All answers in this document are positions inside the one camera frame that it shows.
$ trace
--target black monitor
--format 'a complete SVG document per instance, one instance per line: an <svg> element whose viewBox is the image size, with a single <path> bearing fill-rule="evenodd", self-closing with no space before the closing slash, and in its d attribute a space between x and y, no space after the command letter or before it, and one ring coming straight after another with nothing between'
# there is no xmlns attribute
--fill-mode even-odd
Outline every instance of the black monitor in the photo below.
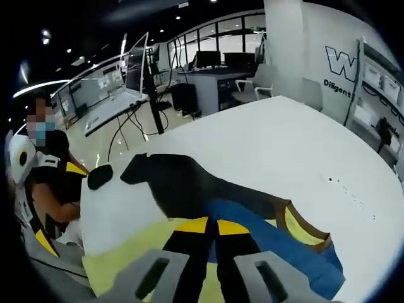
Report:
<svg viewBox="0 0 404 303"><path fill-rule="evenodd" d="M220 52L196 52L197 68L219 65L221 65Z"/></svg>
<svg viewBox="0 0 404 303"><path fill-rule="evenodd" d="M226 52L225 65L234 69L254 69L255 54L248 52Z"/></svg>

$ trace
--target face mask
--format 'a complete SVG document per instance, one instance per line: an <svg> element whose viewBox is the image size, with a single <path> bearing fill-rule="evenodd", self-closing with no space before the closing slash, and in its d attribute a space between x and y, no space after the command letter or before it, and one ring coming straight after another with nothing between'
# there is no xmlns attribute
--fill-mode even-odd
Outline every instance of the face mask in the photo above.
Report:
<svg viewBox="0 0 404 303"><path fill-rule="evenodd" d="M35 139L33 143L36 146L45 146L45 137L47 131L56 129L55 122L36 122L35 123Z"/></svg>

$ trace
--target chair backrest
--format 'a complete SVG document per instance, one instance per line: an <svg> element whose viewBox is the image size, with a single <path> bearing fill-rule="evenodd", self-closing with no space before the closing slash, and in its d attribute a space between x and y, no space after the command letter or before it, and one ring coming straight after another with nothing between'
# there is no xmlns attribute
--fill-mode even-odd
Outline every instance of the chair backrest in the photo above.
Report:
<svg viewBox="0 0 404 303"><path fill-rule="evenodd" d="M271 74L271 72L272 72L271 66L265 63L259 64L255 76L252 79L252 85L254 85L255 88L271 87L273 79L273 75Z"/></svg>
<svg viewBox="0 0 404 303"><path fill-rule="evenodd" d="M317 81L303 78L302 103L321 112L323 110L323 91Z"/></svg>

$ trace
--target black cushion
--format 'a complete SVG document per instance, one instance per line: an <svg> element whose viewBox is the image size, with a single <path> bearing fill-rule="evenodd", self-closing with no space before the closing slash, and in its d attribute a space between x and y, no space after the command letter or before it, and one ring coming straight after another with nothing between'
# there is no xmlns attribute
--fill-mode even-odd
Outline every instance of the black cushion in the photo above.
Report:
<svg viewBox="0 0 404 303"><path fill-rule="evenodd" d="M110 181L113 175L114 172L112 170L111 165L106 164L97 167L88 174L87 178L88 188L92 189L93 191L100 188L105 183Z"/></svg>

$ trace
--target person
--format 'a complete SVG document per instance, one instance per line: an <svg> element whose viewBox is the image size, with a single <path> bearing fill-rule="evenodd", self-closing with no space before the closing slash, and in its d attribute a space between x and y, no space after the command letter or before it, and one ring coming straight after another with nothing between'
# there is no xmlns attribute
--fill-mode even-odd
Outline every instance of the person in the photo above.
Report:
<svg viewBox="0 0 404 303"><path fill-rule="evenodd" d="M28 106L28 137L38 152L53 155L61 162L71 162L88 174L88 170L72 156L66 133L56 129L50 98L35 92ZM26 181L27 194L45 215L45 229L55 238L55 228L62 232L67 224L80 217L81 180L85 175L69 174L52 167L32 169Z"/></svg>

